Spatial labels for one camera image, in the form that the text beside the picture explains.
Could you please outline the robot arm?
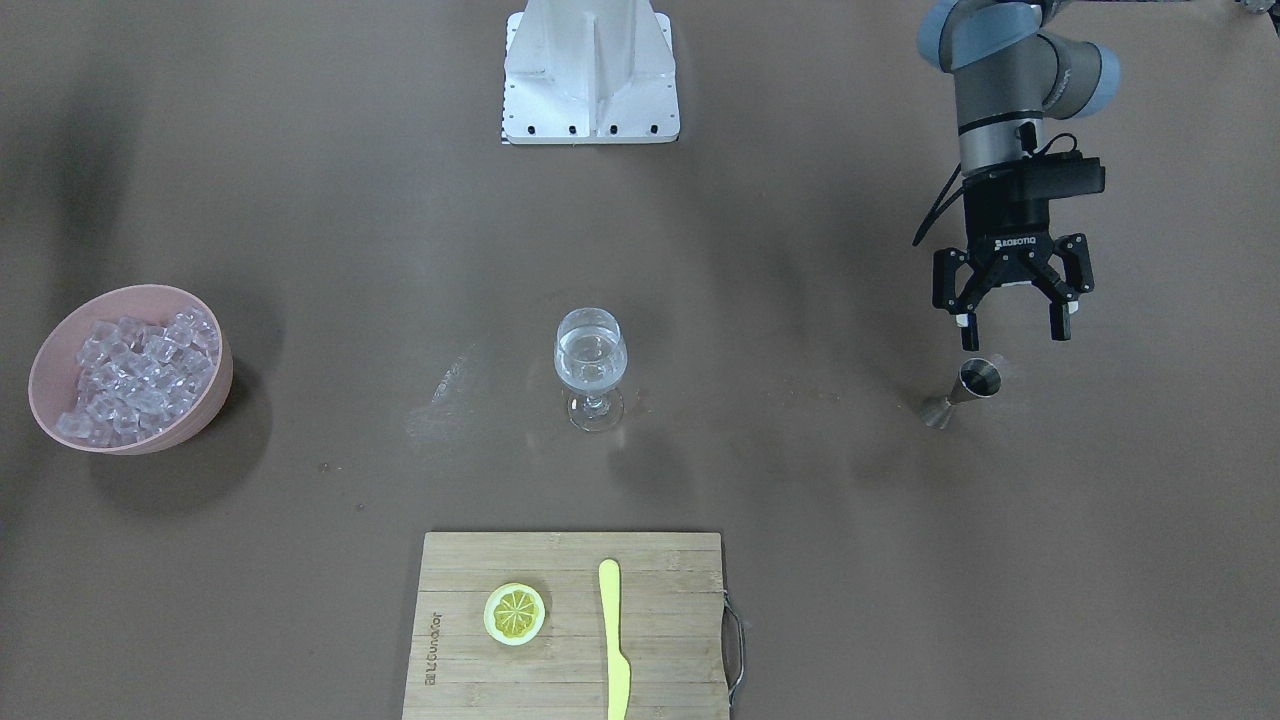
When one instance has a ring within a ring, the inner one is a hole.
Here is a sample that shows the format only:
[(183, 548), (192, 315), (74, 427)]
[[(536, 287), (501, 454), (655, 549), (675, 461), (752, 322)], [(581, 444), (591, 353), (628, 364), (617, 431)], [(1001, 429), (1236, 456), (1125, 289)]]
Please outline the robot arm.
[(1044, 120), (1091, 117), (1117, 94), (1123, 69), (1106, 46), (1047, 31), (1060, 1), (938, 1), (916, 49), (954, 79), (959, 161), (914, 234), (920, 243), (963, 204), (966, 243), (933, 255), (932, 305), (980, 347), (977, 311), (1002, 287), (1029, 284), (1050, 304), (1050, 333), (1071, 336), (1082, 297), (1094, 291), (1083, 233), (1053, 236), (1055, 200), (1102, 193), (1105, 167), (1078, 146), (1055, 152)]

